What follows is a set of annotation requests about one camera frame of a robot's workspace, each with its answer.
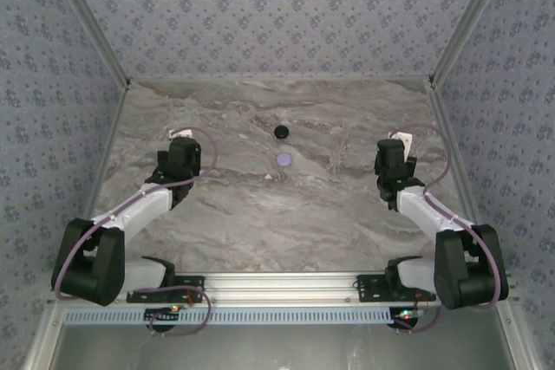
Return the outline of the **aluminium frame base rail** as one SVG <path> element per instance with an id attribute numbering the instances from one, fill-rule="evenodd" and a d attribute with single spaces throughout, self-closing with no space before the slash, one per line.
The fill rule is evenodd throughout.
<path id="1" fill-rule="evenodd" d="M 183 275 L 167 272 L 165 276 L 146 269 L 132 269 L 124 278 L 110 277 L 100 287 L 95 282 L 86 281 L 84 285 L 70 281 L 70 276 L 62 280 L 61 293 L 66 301 L 80 299 L 99 306 L 110 306 L 126 302 L 129 292 L 144 289 L 157 289 L 165 277 L 204 276 L 205 290 L 211 303 L 240 308 L 260 306 L 318 306 L 342 305 L 347 302 L 361 303 L 354 287 L 356 277 L 382 272 L 230 272 L 208 273 L 205 275 Z M 145 304 L 150 308 L 159 306 L 181 306 L 191 304 L 172 303 L 128 303 Z"/>

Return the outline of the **aluminium frame side rail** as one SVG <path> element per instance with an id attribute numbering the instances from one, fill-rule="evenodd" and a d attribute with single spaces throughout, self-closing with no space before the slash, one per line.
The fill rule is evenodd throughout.
<path id="1" fill-rule="evenodd" d="M 91 218 L 95 214 L 95 207 L 98 198 L 101 194 L 101 188 L 108 170 L 108 162 L 110 158 L 110 153 L 114 144 L 114 137 L 117 133 L 118 125 L 120 123 L 121 115 L 125 106 L 125 100 L 127 98 L 127 92 L 129 90 L 130 81 L 128 81 L 121 90 L 121 97 L 117 103 L 115 109 L 114 118 L 111 121 L 110 128 L 108 130 L 108 136 L 103 148 L 101 159 L 96 170 L 95 179 L 92 184 L 92 191 L 88 197 L 87 203 L 85 204 L 84 212 L 82 217 L 85 219 Z"/>
<path id="2" fill-rule="evenodd" d="M 462 213 L 465 215 L 465 218 L 473 221 L 475 224 L 487 224 L 487 221 L 483 220 L 480 215 L 478 205 L 474 198 L 473 190 L 467 176 L 467 170 L 464 166 L 460 149 L 454 135 L 454 130 L 451 127 L 441 94 L 430 82 L 426 84 L 426 90 L 428 92 L 436 125 L 447 139 L 447 147 L 451 153 L 451 177 L 460 201 Z"/>

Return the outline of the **small control board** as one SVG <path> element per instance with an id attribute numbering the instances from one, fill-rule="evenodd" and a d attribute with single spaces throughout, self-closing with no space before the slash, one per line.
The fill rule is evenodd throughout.
<path id="1" fill-rule="evenodd" d="M 162 308 L 146 308 L 143 313 L 144 322 L 174 322 L 179 319 L 180 306 L 169 306 Z"/>
<path id="2" fill-rule="evenodd" d="M 393 322 L 390 327 L 400 330 L 413 330 L 424 312 L 418 308 L 390 308 Z"/>

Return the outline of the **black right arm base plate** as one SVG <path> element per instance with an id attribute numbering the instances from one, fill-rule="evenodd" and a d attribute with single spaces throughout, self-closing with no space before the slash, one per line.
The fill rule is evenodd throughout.
<path id="1" fill-rule="evenodd" d="M 435 302 L 436 295 L 423 289 L 402 286 L 393 278 L 383 274 L 366 274 L 356 277 L 354 287 L 361 303 L 412 303 L 416 301 Z"/>

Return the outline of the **aluminium frame post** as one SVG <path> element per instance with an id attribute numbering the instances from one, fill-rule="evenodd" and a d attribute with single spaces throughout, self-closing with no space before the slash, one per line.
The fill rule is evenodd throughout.
<path id="1" fill-rule="evenodd" d="M 491 0 L 468 1 L 467 6 L 454 27 L 454 32 L 450 36 L 433 72 L 429 76 L 430 84 L 433 89 L 440 88 L 447 79 L 448 73 L 458 59 L 490 1 Z"/>
<path id="2" fill-rule="evenodd" d="M 119 86 L 127 88 L 129 79 L 87 0 L 68 0 L 68 2 L 102 58 L 108 72 Z"/>

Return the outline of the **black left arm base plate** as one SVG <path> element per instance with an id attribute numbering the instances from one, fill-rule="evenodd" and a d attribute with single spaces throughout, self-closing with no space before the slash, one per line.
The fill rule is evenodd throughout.
<path id="1" fill-rule="evenodd" d="M 173 276 L 165 277 L 157 288 L 144 288 L 129 292 L 128 303 L 202 303 L 205 290 L 204 276 Z"/>

